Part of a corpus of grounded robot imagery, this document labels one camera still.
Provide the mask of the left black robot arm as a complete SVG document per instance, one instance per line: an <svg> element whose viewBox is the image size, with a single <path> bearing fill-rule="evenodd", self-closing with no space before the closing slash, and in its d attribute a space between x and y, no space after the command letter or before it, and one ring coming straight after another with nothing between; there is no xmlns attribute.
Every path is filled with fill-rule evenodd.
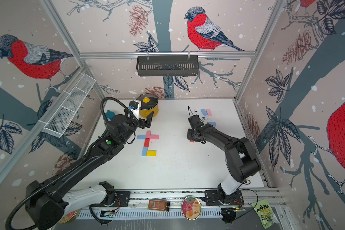
<svg viewBox="0 0 345 230"><path fill-rule="evenodd" d="M29 229L48 230L75 210L105 201L113 204L115 189L108 182L101 182L96 188L82 190L76 195L69 194L69 191L84 177L121 152L129 138L136 135L138 128L151 127L153 114L141 119L141 104L140 100L133 100L126 106L116 98L104 98L100 104L105 122L102 135L89 146L84 156L67 169L42 183L33 181L29 184L26 198L9 214L5 229L14 228L12 220L21 207L25 208L34 222Z"/></svg>

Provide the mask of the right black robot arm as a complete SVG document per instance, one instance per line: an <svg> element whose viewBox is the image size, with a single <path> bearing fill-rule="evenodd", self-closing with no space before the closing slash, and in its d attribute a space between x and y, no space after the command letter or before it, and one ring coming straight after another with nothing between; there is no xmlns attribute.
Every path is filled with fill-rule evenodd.
<svg viewBox="0 0 345 230"><path fill-rule="evenodd" d="M229 171L226 179L218 185L217 195L205 198L207 205L240 204L239 188L248 177L254 176L262 167L255 149L247 138L231 137L217 130L211 124L204 124L199 115L188 118L191 128L187 131L189 141L207 142L215 145L225 153L225 163Z"/></svg>

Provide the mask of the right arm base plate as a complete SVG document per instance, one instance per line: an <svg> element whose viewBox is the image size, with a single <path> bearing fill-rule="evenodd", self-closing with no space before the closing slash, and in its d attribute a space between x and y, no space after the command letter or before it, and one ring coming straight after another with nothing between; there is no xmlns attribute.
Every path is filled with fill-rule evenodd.
<svg viewBox="0 0 345 230"><path fill-rule="evenodd" d="M204 197L202 201L206 203L207 206L243 206L244 200L241 191L237 190L231 195L227 195L220 190L205 190Z"/></svg>

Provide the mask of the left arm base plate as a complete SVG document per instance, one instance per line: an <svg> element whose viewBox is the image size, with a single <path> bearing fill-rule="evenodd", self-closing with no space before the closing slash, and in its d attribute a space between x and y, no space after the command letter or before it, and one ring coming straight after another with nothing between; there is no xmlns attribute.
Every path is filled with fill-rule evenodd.
<svg viewBox="0 0 345 230"><path fill-rule="evenodd" d="M130 200L130 191L115 191L107 193L106 197L98 204L92 204L91 207L127 207Z"/></svg>

